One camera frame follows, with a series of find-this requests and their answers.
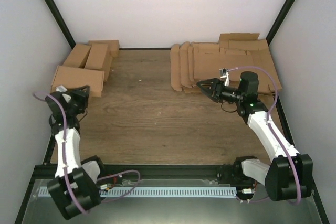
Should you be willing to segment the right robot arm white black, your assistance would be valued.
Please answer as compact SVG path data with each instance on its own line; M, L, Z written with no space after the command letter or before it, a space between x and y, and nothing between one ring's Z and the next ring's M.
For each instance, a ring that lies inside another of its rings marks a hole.
M256 134L270 159L270 165L257 158L244 157L233 170L233 177L244 184L251 178L264 185L272 201L286 200L293 205L311 196L313 161L301 154L276 127L271 113L258 98L259 80L255 72L244 71L239 86L229 86L229 71L222 69L222 77L199 81L197 86L216 103L233 103L238 115Z

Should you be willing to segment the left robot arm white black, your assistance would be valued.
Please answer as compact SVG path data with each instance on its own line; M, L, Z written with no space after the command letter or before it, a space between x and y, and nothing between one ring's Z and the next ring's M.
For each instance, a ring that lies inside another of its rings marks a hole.
M47 189L66 220L87 214L101 203L96 184L102 184L107 178L107 170L100 158L80 159L80 121L77 116L84 114L88 107L89 91L89 86L72 90L58 86L55 92L45 97L51 110L51 134L58 148L55 178L48 182Z

